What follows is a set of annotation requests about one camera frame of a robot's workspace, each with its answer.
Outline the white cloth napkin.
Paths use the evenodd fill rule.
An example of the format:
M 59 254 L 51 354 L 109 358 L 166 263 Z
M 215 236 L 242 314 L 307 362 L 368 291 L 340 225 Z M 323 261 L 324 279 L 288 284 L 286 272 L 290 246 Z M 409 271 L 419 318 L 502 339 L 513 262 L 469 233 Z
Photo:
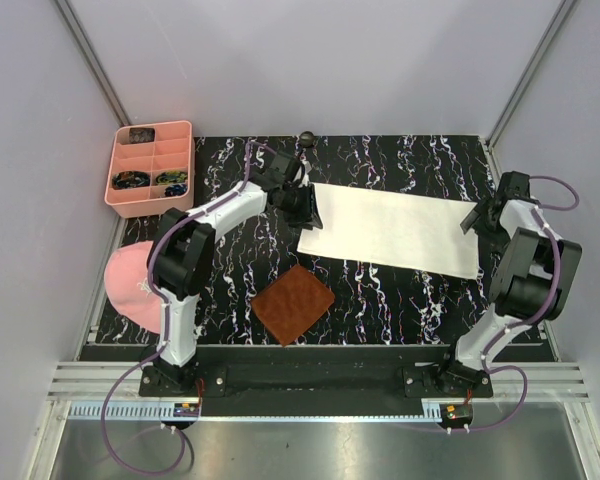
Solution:
M 478 237 L 460 223 L 473 202 L 316 184 L 323 227 L 304 230 L 300 253 L 475 280 Z

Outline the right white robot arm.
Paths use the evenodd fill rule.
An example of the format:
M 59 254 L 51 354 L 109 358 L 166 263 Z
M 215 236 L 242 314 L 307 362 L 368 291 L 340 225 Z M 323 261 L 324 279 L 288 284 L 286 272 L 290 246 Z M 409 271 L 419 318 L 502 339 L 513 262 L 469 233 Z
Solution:
M 558 235 L 544 217 L 548 208 L 531 194 L 528 174 L 502 174 L 496 193 L 480 201 L 461 222 L 462 231 L 500 255 L 489 307 L 434 370 L 446 396 L 459 396 L 489 382 L 489 363 L 518 335 L 563 311 L 582 247 Z

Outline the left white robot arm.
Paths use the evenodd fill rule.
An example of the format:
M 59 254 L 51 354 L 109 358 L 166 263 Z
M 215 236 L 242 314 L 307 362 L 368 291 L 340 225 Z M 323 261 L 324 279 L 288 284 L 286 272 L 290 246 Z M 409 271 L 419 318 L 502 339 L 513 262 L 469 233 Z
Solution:
M 252 169 L 252 145 L 247 143 L 244 178 L 236 186 L 202 206 L 163 214 L 148 256 L 148 285 L 161 302 L 159 345 L 149 361 L 176 396 L 195 386 L 195 315 L 211 277 L 216 241 L 269 207 L 281 211 L 291 227 L 323 227 L 304 163 L 274 151 L 262 167 Z

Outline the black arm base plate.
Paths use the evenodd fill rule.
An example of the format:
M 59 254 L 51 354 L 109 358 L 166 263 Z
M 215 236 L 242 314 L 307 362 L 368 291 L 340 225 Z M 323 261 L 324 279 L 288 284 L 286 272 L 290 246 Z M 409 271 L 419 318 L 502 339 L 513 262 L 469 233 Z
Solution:
M 426 400 L 493 396 L 484 372 L 439 377 L 446 347 L 212 346 L 198 348 L 176 380 L 144 368 L 142 397 L 202 396 L 204 418 L 410 417 Z

